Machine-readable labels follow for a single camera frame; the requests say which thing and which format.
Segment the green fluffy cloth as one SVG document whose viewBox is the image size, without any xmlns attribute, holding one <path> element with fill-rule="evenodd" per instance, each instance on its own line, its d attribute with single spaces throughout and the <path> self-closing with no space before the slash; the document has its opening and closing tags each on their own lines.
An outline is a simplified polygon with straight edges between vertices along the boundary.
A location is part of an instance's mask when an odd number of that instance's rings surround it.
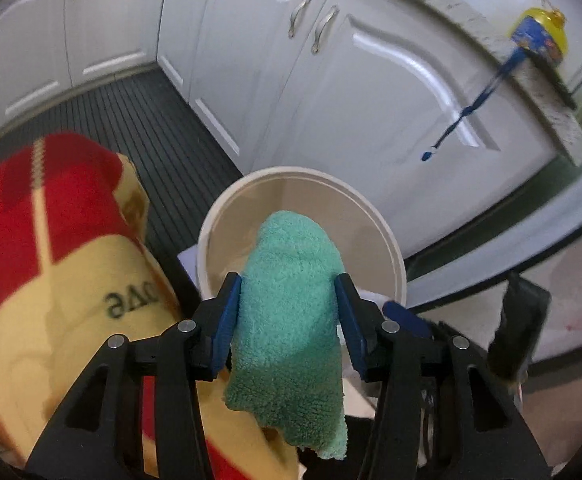
<svg viewBox="0 0 582 480">
<path fill-rule="evenodd" d="M 314 220 L 280 210 L 260 226 L 241 273 L 225 402 L 325 460 L 346 455 L 334 281 L 338 248 Z"/>
</svg>

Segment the beige round trash bin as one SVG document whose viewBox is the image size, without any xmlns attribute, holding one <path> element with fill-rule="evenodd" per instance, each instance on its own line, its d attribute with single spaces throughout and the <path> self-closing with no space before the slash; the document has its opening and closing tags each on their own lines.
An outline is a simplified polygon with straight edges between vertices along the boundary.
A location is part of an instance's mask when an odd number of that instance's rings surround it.
<svg viewBox="0 0 582 480">
<path fill-rule="evenodd" d="M 260 225 L 279 210 L 317 222 L 338 248 L 357 288 L 406 303 L 404 258 L 382 214 L 342 180 L 293 166 L 254 171 L 226 188 L 210 207 L 196 256 L 204 299 L 217 294 L 227 273 L 243 270 Z"/>
</svg>

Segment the red yellow checkered blanket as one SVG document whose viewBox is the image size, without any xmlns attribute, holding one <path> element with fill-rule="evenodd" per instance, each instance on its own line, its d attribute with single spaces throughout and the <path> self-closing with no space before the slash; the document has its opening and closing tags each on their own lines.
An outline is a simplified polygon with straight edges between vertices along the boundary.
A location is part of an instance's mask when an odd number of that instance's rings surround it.
<svg viewBox="0 0 582 480">
<path fill-rule="evenodd" d="M 0 162 L 0 445 L 29 455 L 102 344 L 160 336 L 203 301 L 179 300 L 146 248 L 149 200 L 124 155 L 58 132 Z M 211 479 L 294 479 L 297 452 L 224 401 L 229 374 L 196 384 Z M 158 475 L 154 380 L 143 384 L 145 479 Z"/>
</svg>

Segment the black flat tablet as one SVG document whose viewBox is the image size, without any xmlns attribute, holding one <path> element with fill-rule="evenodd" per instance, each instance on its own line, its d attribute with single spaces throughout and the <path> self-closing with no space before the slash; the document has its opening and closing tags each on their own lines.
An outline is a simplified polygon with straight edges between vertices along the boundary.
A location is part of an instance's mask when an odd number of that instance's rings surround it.
<svg viewBox="0 0 582 480">
<path fill-rule="evenodd" d="M 547 61 L 542 55 L 530 50 L 526 51 L 526 55 L 530 59 L 530 62 L 532 62 L 534 66 L 548 80 L 548 83 L 551 84 L 551 87 L 559 96 L 564 105 L 571 110 L 576 110 L 576 101 L 571 95 L 571 92 L 568 91 L 568 87 L 564 84 L 562 78 L 556 72 L 556 69 L 551 65 L 551 63 Z"/>
</svg>

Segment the yellow cooking oil bottle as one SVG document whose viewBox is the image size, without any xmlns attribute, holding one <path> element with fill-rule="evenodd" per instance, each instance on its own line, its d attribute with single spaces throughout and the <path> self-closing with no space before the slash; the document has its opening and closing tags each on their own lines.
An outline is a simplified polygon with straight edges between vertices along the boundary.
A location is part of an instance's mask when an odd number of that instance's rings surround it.
<svg viewBox="0 0 582 480">
<path fill-rule="evenodd" d="M 534 52 L 552 67 L 558 67 L 568 53 L 566 17 L 549 0 L 525 10 L 509 32 L 520 47 Z"/>
</svg>

